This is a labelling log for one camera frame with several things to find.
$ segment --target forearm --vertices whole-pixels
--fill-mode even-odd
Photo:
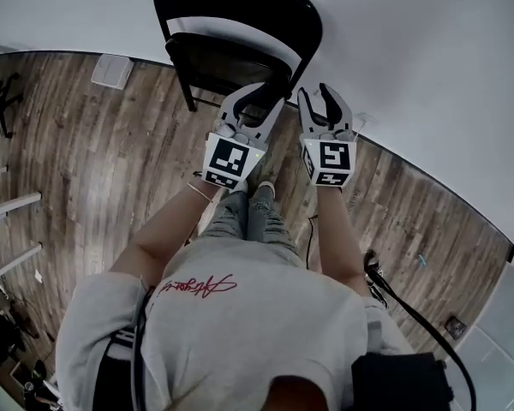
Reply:
[[[318,187],[318,235],[324,275],[369,295],[360,246],[337,188]]]
[[[210,199],[218,191],[217,186],[200,178],[191,184]],[[167,263],[190,236],[208,205],[209,201],[185,186],[135,234],[132,242]]]

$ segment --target black folding chair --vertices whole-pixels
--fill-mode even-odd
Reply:
[[[154,7],[191,111],[196,107],[190,86],[228,95],[241,86],[265,82],[269,89],[254,101],[265,109],[288,98],[322,38],[320,16],[309,0],[154,0]],[[287,63],[250,46],[199,33],[170,33],[168,20],[195,16],[259,29],[290,47],[301,61],[292,74]]]

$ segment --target wooden floor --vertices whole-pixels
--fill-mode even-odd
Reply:
[[[174,70],[157,65],[136,63],[123,92],[96,86],[90,81],[96,61],[59,53],[0,57],[0,77],[20,73],[16,84],[25,93],[8,114],[14,138],[0,138],[0,166],[10,167],[0,176],[0,202],[43,194],[40,203],[0,222],[0,261],[30,241],[44,244],[3,282],[32,305],[27,311],[42,337],[28,344],[51,368],[46,332],[57,336],[76,282],[108,269],[129,237],[200,169],[218,112],[205,104],[188,112]],[[286,107],[258,174],[276,180],[281,212],[304,258],[316,194],[299,157],[300,132],[296,111]],[[444,335],[451,314],[467,324],[475,320],[505,266],[511,244],[502,234],[441,185],[365,140],[358,142],[356,175],[344,194],[362,251],[379,252],[399,295]],[[395,302],[391,314],[416,349],[441,354]]]

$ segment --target red cursive text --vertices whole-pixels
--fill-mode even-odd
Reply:
[[[167,292],[173,289],[175,291],[192,292],[194,295],[201,295],[202,298],[206,298],[209,294],[214,292],[230,291],[238,286],[237,283],[228,281],[228,279],[232,277],[232,274],[223,277],[216,283],[213,282],[214,277],[215,276],[210,276],[207,282],[197,282],[195,278],[190,278],[187,282],[172,282],[169,280],[165,283],[158,295],[162,294],[164,291]]]

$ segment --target ripped jeans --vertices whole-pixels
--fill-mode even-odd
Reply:
[[[284,220],[274,210],[274,196],[268,187],[258,188],[251,200],[244,192],[225,194],[199,237],[235,237],[279,245],[297,254]]]

